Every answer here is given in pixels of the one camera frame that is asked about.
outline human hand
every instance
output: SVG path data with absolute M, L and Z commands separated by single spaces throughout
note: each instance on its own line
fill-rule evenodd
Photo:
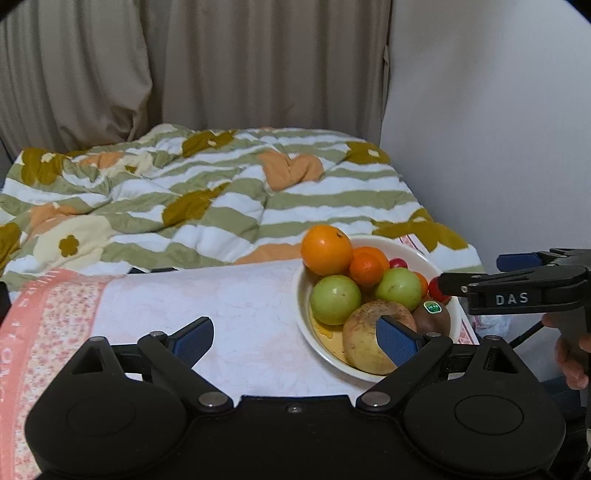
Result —
M 551 328 L 556 328 L 552 320 L 552 314 L 546 313 L 542 317 L 542 323 Z M 579 339 L 581 350 L 591 353 L 591 333 L 585 333 Z M 556 363 L 559 365 L 562 373 L 566 377 L 566 384 L 573 390 L 582 390 L 587 388 L 589 377 L 585 374 L 583 366 L 573 357 L 569 351 L 566 340 L 562 337 L 558 339 L 555 347 Z

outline green tomato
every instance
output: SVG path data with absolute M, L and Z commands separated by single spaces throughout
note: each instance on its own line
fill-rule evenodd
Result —
M 410 311 L 418 307 L 423 291 L 421 281 L 408 268 L 388 270 L 375 291 L 376 298 L 395 301 Z
M 361 291 L 357 284 L 344 275 L 322 278 L 310 297 L 314 318 L 327 325 L 343 325 L 361 307 Z

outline white bowl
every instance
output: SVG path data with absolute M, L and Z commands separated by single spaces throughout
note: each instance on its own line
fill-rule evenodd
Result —
M 402 245 L 394 240 L 383 236 L 375 235 L 352 235 L 351 243 L 353 247 L 376 247 L 379 248 L 386 257 L 402 258 L 408 264 L 408 269 L 419 272 L 425 276 L 427 280 L 441 275 L 435 265 L 433 265 L 427 258 L 417 250 L 414 250 L 406 245 Z M 293 294 L 295 298 L 295 308 L 298 312 L 297 323 L 305 339 L 310 346 L 328 363 L 338 368 L 342 372 L 351 375 L 352 377 L 360 378 L 370 382 L 379 382 L 383 379 L 381 375 L 373 375 L 350 366 L 345 361 L 345 355 L 342 353 L 342 334 L 340 329 L 331 329 L 318 324 L 310 315 L 310 295 L 312 287 L 318 280 L 319 276 L 308 270 L 302 263 L 301 267 L 295 273 L 293 281 Z M 458 341 L 460 330 L 462 328 L 463 310 L 457 298 L 452 297 L 447 304 L 447 309 L 451 317 L 450 337 L 454 342 Z M 332 338 L 325 335 L 318 334 L 317 329 L 321 328 L 328 334 L 332 334 Z

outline curtain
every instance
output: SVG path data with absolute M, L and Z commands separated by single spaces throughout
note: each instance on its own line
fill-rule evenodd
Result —
M 28 0 L 0 23 L 0 137 L 12 154 L 131 140 L 152 89 L 133 0 Z
M 379 142 L 391 0 L 27 0 L 0 24 L 12 154 L 193 129 L 305 127 Z

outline striped blanket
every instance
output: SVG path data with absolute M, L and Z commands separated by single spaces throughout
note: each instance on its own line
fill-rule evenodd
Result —
M 312 225 L 400 238 L 442 270 L 480 271 L 376 145 L 298 128 L 194 132 L 162 124 L 84 152 L 27 148 L 0 196 L 12 292 L 53 268 L 86 275 L 297 258 Z

